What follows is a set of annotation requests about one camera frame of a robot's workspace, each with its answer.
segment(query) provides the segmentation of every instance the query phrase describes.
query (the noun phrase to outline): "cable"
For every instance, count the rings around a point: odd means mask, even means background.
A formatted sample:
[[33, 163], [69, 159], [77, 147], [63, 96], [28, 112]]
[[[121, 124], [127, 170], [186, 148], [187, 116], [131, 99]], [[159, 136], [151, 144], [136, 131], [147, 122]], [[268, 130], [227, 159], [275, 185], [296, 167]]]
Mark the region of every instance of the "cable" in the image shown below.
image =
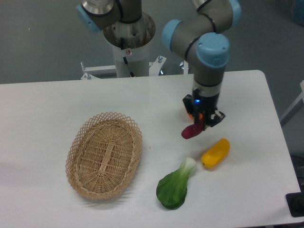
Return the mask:
[[297, 156], [297, 155], [290, 155], [290, 157], [299, 158], [299, 159], [304, 160], [304, 158], [302, 158], [302, 157], [300, 157], [300, 156]]
[[[124, 38], [120, 37], [120, 49], [123, 50], [124, 48]], [[123, 57], [123, 60], [124, 60], [124, 63], [127, 65], [128, 69], [129, 69], [129, 72], [130, 72], [130, 75], [131, 77], [135, 77], [130, 65], [129, 65], [129, 62], [127, 60], [127, 57]]]

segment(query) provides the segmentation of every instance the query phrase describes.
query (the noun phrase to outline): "bok choy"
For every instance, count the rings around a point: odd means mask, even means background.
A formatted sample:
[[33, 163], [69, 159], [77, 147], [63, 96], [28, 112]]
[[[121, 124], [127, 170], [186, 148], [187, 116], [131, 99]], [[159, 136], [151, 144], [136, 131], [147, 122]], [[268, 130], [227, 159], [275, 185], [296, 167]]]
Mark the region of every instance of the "bok choy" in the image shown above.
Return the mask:
[[195, 169], [195, 160], [186, 158], [176, 171], [158, 182], [156, 196], [164, 207], [175, 210], [183, 205], [187, 195], [187, 182]]

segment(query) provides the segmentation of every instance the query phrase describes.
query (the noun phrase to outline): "woven basket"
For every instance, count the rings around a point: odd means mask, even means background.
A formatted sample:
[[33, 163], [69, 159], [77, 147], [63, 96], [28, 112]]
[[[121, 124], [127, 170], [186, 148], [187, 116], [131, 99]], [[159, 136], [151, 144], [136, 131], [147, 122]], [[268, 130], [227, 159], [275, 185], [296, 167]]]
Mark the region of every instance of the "woven basket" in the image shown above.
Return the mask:
[[141, 132], [130, 117], [118, 113], [94, 116], [82, 126], [68, 153], [68, 182], [84, 197], [113, 197], [131, 181], [141, 146]]

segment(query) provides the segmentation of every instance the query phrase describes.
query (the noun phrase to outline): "gray floor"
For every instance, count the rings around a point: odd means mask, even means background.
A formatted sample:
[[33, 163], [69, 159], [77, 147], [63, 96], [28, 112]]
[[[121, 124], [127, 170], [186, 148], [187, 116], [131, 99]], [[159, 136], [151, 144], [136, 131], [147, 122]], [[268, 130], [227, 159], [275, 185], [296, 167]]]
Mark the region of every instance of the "gray floor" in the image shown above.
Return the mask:
[[[259, 69], [267, 77], [278, 115], [300, 94], [304, 80], [304, 27], [291, 18], [291, 0], [240, 0], [241, 23], [225, 32], [232, 49], [227, 71]], [[0, 3], [0, 83], [78, 80], [87, 67], [112, 65], [101, 33], [91, 34], [75, 11], [80, 0], [2, 0]], [[160, 42], [171, 19], [196, 16], [190, 0], [143, 0], [157, 31], [150, 60], [168, 58], [166, 74], [179, 74], [181, 59]], [[290, 153], [304, 156], [304, 109], [284, 128]]]

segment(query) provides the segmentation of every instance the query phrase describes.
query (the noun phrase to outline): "yellow pepper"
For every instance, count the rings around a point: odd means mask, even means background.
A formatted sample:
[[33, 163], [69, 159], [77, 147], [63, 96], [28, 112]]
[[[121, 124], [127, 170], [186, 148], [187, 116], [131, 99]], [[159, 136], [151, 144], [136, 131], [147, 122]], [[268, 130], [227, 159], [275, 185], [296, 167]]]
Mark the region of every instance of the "yellow pepper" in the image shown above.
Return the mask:
[[229, 141], [225, 138], [222, 138], [201, 156], [201, 163], [205, 168], [211, 169], [227, 156], [229, 149]]

